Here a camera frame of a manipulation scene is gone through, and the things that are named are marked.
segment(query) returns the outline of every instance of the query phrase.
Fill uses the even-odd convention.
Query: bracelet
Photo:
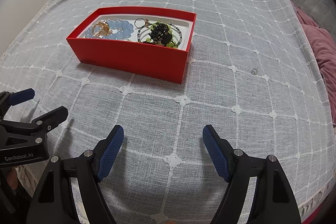
[[[123,21],[119,18],[112,18],[99,21],[93,27],[89,27],[85,32],[85,38],[124,40],[131,37],[132,32],[133,25],[128,21]]]
[[[151,38],[147,38],[145,41],[141,41],[140,39],[140,32],[144,27],[149,27],[151,33],[149,36]],[[173,35],[172,35],[172,30],[170,27],[173,27],[177,30],[180,39],[178,42],[173,41]],[[182,43],[182,32],[178,27],[171,23],[161,23],[161,22],[156,22],[156,23],[149,23],[148,21],[145,21],[145,25],[140,27],[138,30],[137,34],[138,42],[140,43],[145,43],[145,44],[152,44],[152,45],[158,45],[159,42],[164,46],[164,47],[169,47],[169,48],[178,48],[179,45]]]

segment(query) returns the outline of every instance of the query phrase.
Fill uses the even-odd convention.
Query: screw
[[[93,151],[92,151],[92,150],[86,150],[86,151],[84,152],[84,156],[86,156],[86,157],[90,157],[92,154],[93,154]]]
[[[274,156],[274,155],[269,155],[269,156],[268,156],[268,159],[269,159],[270,161],[277,161],[277,157]]]
[[[50,161],[51,162],[56,162],[56,161],[58,161],[58,157],[57,156],[53,156]]]
[[[241,156],[243,154],[242,150],[240,149],[235,149],[233,153],[235,153],[236,156]]]

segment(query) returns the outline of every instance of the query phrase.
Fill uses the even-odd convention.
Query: red jewelry box
[[[95,20],[97,21],[103,15],[130,15],[149,20],[152,16],[163,17],[161,22],[169,22],[167,18],[189,22],[187,36],[183,38],[184,49],[130,41],[80,37]],[[129,71],[181,84],[195,20],[195,13],[166,8],[139,6],[98,8],[73,30],[67,37],[67,41],[82,63]]]

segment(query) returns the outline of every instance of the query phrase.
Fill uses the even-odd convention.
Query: blue rubber pad
[[[207,127],[203,129],[203,142],[208,150],[218,175],[228,182],[230,175],[228,172],[227,159],[223,155],[223,152]]]
[[[11,106],[21,104],[23,102],[33,99],[35,91],[33,89],[22,90],[10,95],[8,102]]]
[[[109,145],[107,146],[105,152],[103,153],[102,157],[100,158],[99,171],[97,174],[99,182],[101,182],[103,178],[109,175],[123,141],[124,130],[122,127],[119,127],[114,134],[112,140],[110,141]]]

